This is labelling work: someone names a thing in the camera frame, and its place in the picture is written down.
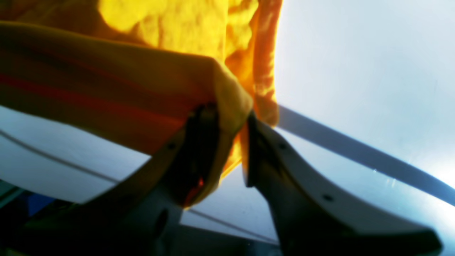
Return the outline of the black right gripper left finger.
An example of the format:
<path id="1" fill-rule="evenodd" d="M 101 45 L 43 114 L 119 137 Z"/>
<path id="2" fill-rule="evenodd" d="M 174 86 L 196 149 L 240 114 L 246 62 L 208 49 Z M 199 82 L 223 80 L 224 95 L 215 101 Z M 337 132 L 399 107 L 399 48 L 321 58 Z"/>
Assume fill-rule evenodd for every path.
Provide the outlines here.
<path id="1" fill-rule="evenodd" d="M 88 203 L 27 222 L 28 256 L 165 256 L 183 207 L 205 185 L 219 143 L 218 111 L 202 106 L 140 169 Z"/>

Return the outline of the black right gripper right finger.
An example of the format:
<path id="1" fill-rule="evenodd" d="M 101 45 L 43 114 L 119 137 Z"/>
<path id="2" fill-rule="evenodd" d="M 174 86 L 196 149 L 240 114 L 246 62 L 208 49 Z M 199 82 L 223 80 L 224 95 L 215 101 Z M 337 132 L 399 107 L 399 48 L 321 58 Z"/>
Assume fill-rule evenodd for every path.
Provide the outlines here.
<path id="1" fill-rule="evenodd" d="M 243 176 L 265 198 L 284 256 L 437 256 L 424 225 L 380 209 L 315 170 L 273 128 L 249 113 Z"/>

